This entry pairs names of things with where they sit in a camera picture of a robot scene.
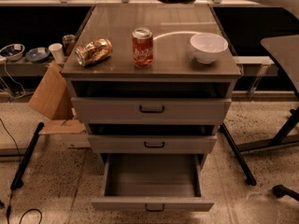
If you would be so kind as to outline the grey drawer cabinet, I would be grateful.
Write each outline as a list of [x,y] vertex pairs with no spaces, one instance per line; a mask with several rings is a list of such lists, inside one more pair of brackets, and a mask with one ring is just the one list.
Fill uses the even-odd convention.
[[[132,32],[149,28],[153,61],[139,67],[133,59]],[[97,5],[79,36],[85,45],[108,39],[110,57],[83,67],[70,56],[63,69],[71,99],[158,98],[230,99],[241,72],[231,52],[210,64],[192,55],[190,39],[197,33],[219,31],[205,5],[102,4]],[[221,124],[98,124],[84,123],[90,135],[215,135]]]

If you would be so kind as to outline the top grey drawer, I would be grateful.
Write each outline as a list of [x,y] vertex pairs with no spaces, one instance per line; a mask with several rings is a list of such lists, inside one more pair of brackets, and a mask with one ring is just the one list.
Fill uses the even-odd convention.
[[92,98],[71,99],[78,118],[98,124],[221,124],[230,99]]

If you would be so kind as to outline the grey drawer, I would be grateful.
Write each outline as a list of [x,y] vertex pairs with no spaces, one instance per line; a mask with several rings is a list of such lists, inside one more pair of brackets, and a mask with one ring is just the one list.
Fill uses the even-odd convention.
[[98,124],[221,124],[230,99],[92,98],[71,99],[78,118]]
[[90,135],[95,153],[207,154],[216,144],[215,135]]
[[111,154],[92,205],[100,211],[207,212],[213,202],[202,195],[196,154]]

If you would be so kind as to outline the middle grey drawer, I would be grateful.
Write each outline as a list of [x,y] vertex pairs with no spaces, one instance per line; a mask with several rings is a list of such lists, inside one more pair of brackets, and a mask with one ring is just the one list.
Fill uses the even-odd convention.
[[90,135],[95,153],[207,154],[216,144],[215,135]]

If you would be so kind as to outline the bottom grey drawer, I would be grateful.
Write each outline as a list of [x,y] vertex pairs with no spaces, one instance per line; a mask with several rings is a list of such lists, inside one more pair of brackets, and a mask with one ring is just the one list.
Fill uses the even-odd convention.
[[196,154],[111,154],[92,205],[100,211],[207,212],[213,202],[202,195]]

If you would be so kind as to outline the red soda can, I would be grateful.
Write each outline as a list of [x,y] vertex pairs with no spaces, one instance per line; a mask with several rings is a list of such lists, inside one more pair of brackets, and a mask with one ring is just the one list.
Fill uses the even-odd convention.
[[137,66],[147,67],[153,61],[153,35],[149,28],[138,27],[132,32],[133,59]]

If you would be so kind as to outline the white bowl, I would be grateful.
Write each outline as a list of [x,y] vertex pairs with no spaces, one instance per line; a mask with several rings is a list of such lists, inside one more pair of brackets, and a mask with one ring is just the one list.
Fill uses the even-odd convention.
[[228,42],[220,35],[199,33],[190,39],[192,55],[200,63],[216,62],[228,49]]

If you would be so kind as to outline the cardboard box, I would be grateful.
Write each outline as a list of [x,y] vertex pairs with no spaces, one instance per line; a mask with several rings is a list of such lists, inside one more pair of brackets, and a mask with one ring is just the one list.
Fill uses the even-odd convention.
[[62,67],[51,62],[29,101],[35,111],[50,121],[40,134],[82,134],[85,126],[74,118],[71,96],[61,75]]

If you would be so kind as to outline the brown glass jar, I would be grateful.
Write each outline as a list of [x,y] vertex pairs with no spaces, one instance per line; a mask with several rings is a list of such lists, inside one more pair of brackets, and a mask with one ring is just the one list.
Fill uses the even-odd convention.
[[72,48],[76,44],[76,37],[74,35],[64,35],[63,44],[65,48],[65,54],[69,55],[71,53]]

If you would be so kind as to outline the white paper cup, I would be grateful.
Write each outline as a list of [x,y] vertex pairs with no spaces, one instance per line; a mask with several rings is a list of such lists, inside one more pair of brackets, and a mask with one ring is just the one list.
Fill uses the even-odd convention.
[[50,53],[52,54],[56,63],[63,63],[64,62],[64,51],[63,45],[60,43],[53,43],[49,45]]

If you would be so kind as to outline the blue bowl right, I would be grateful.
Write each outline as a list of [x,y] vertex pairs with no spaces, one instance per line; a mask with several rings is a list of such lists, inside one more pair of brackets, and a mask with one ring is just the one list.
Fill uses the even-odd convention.
[[25,54],[25,59],[31,63],[43,63],[45,62],[50,56],[50,51],[48,48],[35,48],[30,49]]

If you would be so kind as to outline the blue bowl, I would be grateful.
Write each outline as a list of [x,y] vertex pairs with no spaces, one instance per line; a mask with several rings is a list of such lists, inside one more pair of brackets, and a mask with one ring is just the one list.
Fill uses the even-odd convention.
[[23,44],[11,44],[0,49],[0,55],[7,60],[15,62],[22,58],[25,46]]
[[43,63],[45,62],[50,56],[50,51],[48,48],[35,48],[30,49],[25,54],[25,59],[31,63]]

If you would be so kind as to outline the dark round table top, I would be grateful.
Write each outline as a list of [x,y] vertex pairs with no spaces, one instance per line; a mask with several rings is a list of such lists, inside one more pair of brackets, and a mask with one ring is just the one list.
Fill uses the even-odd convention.
[[299,35],[268,37],[261,44],[299,93]]

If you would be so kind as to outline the blue bowl left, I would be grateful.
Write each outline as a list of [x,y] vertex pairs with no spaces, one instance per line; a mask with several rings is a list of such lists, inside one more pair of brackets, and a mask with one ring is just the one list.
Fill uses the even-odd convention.
[[0,55],[7,60],[15,62],[22,58],[25,46],[23,44],[11,44],[0,49]]

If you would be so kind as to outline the black pole left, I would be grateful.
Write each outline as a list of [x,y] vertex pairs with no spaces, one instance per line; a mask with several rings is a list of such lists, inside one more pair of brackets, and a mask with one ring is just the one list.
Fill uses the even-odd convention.
[[14,179],[10,185],[10,189],[11,190],[16,190],[16,189],[19,189],[23,186],[23,182],[22,182],[22,177],[25,173],[25,170],[26,170],[26,167],[27,165],[29,164],[29,161],[31,159],[31,156],[35,150],[35,147],[36,147],[36,143],[38,141],[38,138],[39,138],[39,132],[43,129],[44,127],[44,123],[43,122],[39,122],[37,127],[36,127],[36,130],[34,132],[34,135],[31,139],[31,142],[28,146],[28,148],[26,149],[25,153],[24,153],[24,156],[21,160],[21,163],[19,165],[19,168],[14,176]]

